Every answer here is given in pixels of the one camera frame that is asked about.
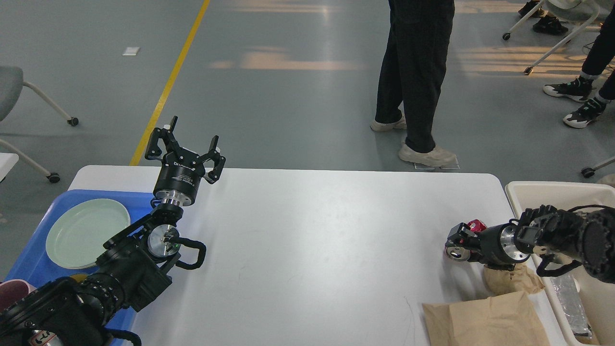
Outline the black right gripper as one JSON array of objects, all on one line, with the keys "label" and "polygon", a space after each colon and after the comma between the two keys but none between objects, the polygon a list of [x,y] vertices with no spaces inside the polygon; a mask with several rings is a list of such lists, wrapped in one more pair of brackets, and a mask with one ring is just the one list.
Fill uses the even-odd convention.
[{"label": "black right gripper", "polygon": [[530,257],[527,250],[516,245],[517,225],[506,223],[490,226],[475,233],[468,224],[454,226],[446,240],[446,247],[479,248],[459,250],[457,261],[479,262],[488,266],[514,266]]}]

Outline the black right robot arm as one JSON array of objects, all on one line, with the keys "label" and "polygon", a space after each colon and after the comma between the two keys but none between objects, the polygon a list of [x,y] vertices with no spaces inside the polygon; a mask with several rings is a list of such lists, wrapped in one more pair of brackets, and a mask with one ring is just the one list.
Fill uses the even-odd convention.
[{"label": "black right robot arm", "polygon": [[558,277],[578,267],[604,283],[615,281],[614,208],[589,205],[559,210],[542,205],[518,219],[484,228],[477,220],[450,231],[444,252],[454,261],[478,262],[511,272],[531,254],[546,249],[536,268],[540,277]]}]

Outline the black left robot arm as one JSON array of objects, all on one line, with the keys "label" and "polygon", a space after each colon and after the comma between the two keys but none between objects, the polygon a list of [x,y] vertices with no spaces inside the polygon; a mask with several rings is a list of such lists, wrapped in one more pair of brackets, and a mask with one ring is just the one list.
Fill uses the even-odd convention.
[{"label": "black left robot arm", "polygon": [[156,300],[172,284],[168,273],[174,267],[202,266],[206,245],[181,237],[177,223],[183,208],[194,204],[201,180],[217,182],[226,162],[218,136],[201,155],[181,147],[173,134],[176,122],[173,117],[167,127],[154,128],[145,150],[145,159],[161,163],[152,211],[106,238],[96,272],[82,281],[50,281],[3,309],[3,345],[109,346],[115,339],[141,345],[135,333],[107,324],[121,309],[139,312]]}]

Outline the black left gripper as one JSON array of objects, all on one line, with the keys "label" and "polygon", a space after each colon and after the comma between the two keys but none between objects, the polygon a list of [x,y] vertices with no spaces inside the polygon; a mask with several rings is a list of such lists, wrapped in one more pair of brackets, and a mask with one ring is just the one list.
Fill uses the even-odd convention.
[{"label": "black left gripper", "polygon": [[[162,128],[154,127],[146,145],[144,158],[148,161],[160,161],[161,171],[154,186],[153,194],[156,199],[163,199],[169,195],[179,194],[183,206],[194,204],[198,187],[204,178],[209,184],[220,179],[226,158],[218,149],[219,136],[213,136],[209,150],[199,156],[199,166],[194,167],[193,162],[198,158],[197,153],[184,153],[173,131],[178,116],[173,116],[169,125]],[[203,164],[213,162],[213,167],[206,172]]]}]

